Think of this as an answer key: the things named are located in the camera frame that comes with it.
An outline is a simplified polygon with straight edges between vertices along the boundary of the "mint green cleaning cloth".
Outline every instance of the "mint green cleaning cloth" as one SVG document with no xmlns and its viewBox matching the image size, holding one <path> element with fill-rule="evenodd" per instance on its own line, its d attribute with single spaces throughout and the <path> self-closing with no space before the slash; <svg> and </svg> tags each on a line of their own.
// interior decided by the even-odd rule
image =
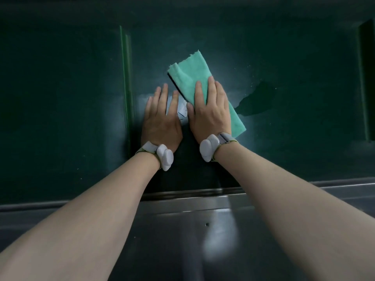
<svg viewBox="0 0 375 281">
<path fill-rule="evenodd" d="M 204 102 L 207 102 L 208 78 L 212 74 L 199 51 L 190 55 L 188 59 L 185 59 L 178 64 L 174 63 L 171 65 L 168 74 L 171 76 L 185 99 L 192 105 L 194 105 L 195 83 L 201 81 Z M 231 103 L 229 103 L 229 111 L 231 114 L 232 137 L 236 138 L 238 135 L 246 131 L 246 128 L 237 113 L 234 111 Z"/>
</svg>

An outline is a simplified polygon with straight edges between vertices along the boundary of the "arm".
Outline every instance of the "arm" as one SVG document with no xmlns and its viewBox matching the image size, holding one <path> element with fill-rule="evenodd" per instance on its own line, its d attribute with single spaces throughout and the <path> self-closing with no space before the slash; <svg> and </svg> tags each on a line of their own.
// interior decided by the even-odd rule
<svg viewBox="0 0 375 281">
<path fill-rule="evenodd" d="M 175 151 L 182 139 L 178 93 L 165 115 L 168 87 L 148 99 L 142 143 Z M 160 167 L 140 152 L 51 214 L 0 254 L 1 280 L 107 280 L 124 246 L 138 203 Z"/>
<path fill-rule="evenodd" d="M 207 106 L 195 100 L 195 113 L 188 107 L 198 142 L 231 131 L 228 99 L 213 79 L 209 95 Z M 199 85 L 195 97 L 201 97 Z M 219 147 L 215 159 L 244 188 L 276 240 L 310 278 L 375 279 L 375 219 L 237 142 Z"/>
</svg>

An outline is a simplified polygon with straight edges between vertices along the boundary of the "green cloth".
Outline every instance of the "green cloth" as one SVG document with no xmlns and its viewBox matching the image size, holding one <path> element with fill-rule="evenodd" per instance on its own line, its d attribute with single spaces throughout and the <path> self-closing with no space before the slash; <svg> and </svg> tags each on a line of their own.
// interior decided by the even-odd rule
<svg viewBox="0 0 375 281">
<path fill-rule="evenodd" d="M 197 51 L 190 55 L 188 59 L 180 63 L 174 63 L 169 67 L 168 74 L 174 80 L 180 92 L 185 99 L 194 105 L 195 83 L 201 81 L 204 95 L 204 102 L 207 102 L 208 78 L 211 76 L 209 67 L 204 60 L 202 54 Z M 229 111 L 231 114 L 232 137 L 236 138 L 243 133 L 246 128 L 231 103 L 229 103 Z"/>
</svg>

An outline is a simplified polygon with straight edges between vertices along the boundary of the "forearm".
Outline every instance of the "forearm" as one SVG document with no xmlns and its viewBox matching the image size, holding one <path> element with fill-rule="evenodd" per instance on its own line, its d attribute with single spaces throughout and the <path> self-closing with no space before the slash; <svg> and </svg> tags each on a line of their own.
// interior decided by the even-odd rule
<svg viewBox="0 0 375 281">
<path fill-rule="evenodd" d="M 288 255 L 315 280 L 375 277 L 375 220 L 238 143 L 215 159 L 236 178 Z"/>
<path fill-rule="evenodd" d="M 106 280 L 158 168 L 154 155 L 135 155 L 4 250 L 0 279 Z"/>
</svg>

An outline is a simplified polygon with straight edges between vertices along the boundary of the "person's right arm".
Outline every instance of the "person's right arm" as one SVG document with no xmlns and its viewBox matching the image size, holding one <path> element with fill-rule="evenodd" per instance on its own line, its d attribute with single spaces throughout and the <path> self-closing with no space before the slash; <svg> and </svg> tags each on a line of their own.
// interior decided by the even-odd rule
<svg viewBox="0 0 375 281">
<path fill-rule="evenodd" d="M 196 85 L 190 128 L 198 143 L 230 133 L 228 99 L 209 79 L 204 104 Z M 217 160 L 249 195 L 276 240 L 313 280 L 375 280 L 375 219 L 296 177 L 237 142 L 218 148 Z"/>
</svg>

